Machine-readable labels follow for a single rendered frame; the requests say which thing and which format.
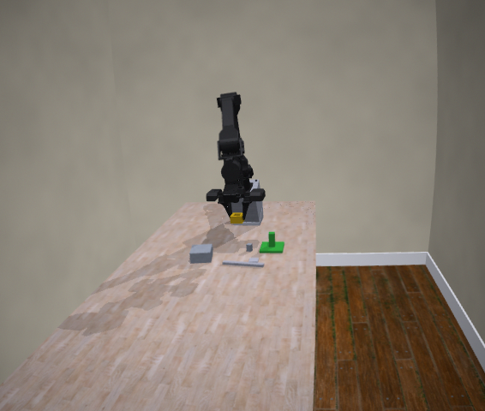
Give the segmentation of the yellow square nut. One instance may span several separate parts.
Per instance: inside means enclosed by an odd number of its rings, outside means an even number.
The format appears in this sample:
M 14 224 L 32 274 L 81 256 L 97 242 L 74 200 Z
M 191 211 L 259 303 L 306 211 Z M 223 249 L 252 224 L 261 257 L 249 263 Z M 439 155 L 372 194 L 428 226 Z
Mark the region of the yellow square nut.
M 242 212 L 233 212 L 230 216 L 231 223 L 243 223 L 243 213 Z

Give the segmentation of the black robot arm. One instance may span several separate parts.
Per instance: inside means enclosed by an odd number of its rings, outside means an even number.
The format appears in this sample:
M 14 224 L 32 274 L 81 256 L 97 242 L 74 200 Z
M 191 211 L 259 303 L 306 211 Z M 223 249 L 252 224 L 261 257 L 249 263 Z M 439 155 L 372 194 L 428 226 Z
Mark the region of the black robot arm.
M 226 180 L 222 195 L 225 203 L 237 203 L 239 199 L 245 198 L 246 192 L 250 192 L 253 183 L 249 182 L 249 178 L 254 175 L 252 167 L 247 164 L 248 160 L 243 155 L 245 154 L 244 142 L 240 137 L 237 119 L 240 103 L 242 103 L 241 96 L 237 95 L 237 92 L 220 94 L 217 103 L 218 108 L 222 111 L 223 125 L 223 129 L 219 133 L 218 155 L 219 160 L 224 160 L 221 175 Z M 240 181 L 236 181 L 241 174 L 243 174 L 243 187 Z M 233 181 L 236 183 L 230 184 Z

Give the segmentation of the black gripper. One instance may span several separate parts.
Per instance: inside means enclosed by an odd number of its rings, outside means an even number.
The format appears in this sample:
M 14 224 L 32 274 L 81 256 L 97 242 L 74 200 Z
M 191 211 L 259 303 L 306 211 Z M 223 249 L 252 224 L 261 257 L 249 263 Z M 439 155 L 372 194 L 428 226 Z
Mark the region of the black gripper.
M 236 181 L 240 181 L 243 187 L 243 174 L 238 177 Z M 236 183 L 236 181 L 230 182 L 230 184 Z M 222 189 L 211 189 L 207 193 L 207 201 L 216 201 L 219 198 L 218 203 L 221 204 L 227 211 L 228 216 L 232 214 L 231 203 L 225 203 L 222 195 Z M 265 190 L 263 188 L 253 188 L 250 192 L 246 192 L 244 201 L 242 202 L 242 218 L 245 219 L 249 204 L 253 201 L 262 201 L 266 197 Z

